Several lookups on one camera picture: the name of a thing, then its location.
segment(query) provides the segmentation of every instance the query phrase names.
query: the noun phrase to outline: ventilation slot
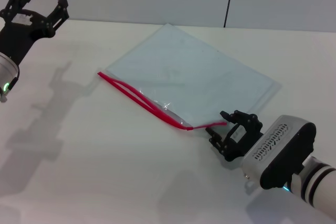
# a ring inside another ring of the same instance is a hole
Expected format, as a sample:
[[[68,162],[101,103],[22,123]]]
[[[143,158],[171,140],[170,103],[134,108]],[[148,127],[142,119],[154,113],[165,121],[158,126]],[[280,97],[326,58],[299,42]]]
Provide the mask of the ventilation slot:
[[[253,158],[262,161],[267,154],[279,143],[282,136],[288,131],[288,125],[279,124],[278,127],[270,134],[270,136],[261,144],[261,146],[254,152]]]

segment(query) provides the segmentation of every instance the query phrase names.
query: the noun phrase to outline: clear plastic bag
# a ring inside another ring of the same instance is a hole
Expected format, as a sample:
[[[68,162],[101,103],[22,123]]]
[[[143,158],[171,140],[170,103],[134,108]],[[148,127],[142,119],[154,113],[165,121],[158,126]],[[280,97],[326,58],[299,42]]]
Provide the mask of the clear plastic bag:
[[[128,89],[123,84],[134,88],[131,93],[143,95],[140,100],[147,99],[179,124],[192,127],[223,122],[222,110],[256,112],[280,87],[169,24],[110,65],[107,75],[123,89]]]

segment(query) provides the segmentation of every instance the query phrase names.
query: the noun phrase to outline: robotic arm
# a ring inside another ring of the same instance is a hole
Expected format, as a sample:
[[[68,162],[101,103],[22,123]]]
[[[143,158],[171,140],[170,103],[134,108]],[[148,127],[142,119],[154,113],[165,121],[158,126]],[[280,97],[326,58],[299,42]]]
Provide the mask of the robotic arm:
[[[229,162],[244,157],[244,176],[268,190],[283,187],[336,220],[336,169],[310,154],[316,127],[294,116],[282,115],[262,134],[254,114],[235,111],[221,116],[235,126],[224,140],[212,128],[210,143]]]
[[[35,41],[52,38],[56,30],[69,18],[67,0],[59,0],[54,11],[44,17],[37,12],[23,9],[31,0],[9,0],[0,10],[5,21],[0,31],[0,101],[13,88],[20,75],[19,64]]]

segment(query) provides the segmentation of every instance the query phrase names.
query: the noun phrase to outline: white table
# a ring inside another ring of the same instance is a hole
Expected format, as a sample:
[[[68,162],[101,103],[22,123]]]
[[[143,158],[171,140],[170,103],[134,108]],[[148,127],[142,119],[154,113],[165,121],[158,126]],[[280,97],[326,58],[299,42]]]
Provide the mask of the white table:
[[[333,223],[282,189],[246,191],[206,135],[173,129],[96,73],[160,25],[67,21],[0,104],[0,223]],[[336,166],[336,34],[180,27],[282,84],[259,115],[314,122]]]

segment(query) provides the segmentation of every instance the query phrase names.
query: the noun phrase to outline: ziplock bag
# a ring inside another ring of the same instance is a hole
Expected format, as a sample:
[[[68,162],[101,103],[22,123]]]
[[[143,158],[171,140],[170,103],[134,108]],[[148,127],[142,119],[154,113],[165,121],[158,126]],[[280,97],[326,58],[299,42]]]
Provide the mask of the ziplock bag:
[[[180,129],[225,125],[224,110],[255,113],[279,84],[166,24],[99,75]]]

